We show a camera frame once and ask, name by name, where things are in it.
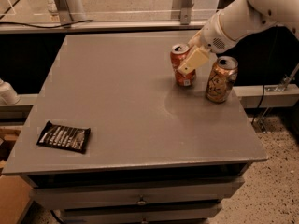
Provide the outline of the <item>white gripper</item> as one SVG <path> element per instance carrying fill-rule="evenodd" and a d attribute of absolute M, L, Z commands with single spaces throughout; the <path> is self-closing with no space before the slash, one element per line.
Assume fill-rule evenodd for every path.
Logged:
<path fill-rule="evenodd" d="M 210 51 L 223 53 L 237 43 L 238 16 L 228 11 L 214 14 L 188 42 L 192 48 L 187 57 L 180 63 L 178 71 L 186 76 L 198 67 L 207 63 Z"/>

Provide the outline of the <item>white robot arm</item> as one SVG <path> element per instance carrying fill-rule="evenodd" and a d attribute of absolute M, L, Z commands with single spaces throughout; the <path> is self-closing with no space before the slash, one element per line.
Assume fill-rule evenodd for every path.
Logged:
<path fill-rule="evenodd" d="M 246 36 L 277 24 L 299 39 L 299 0 L 234 0 L 210 17 L 191 38 L 191 50 L 178 71 L 187 75 L 205 64 L 211 53 L 223 53 Z"/>

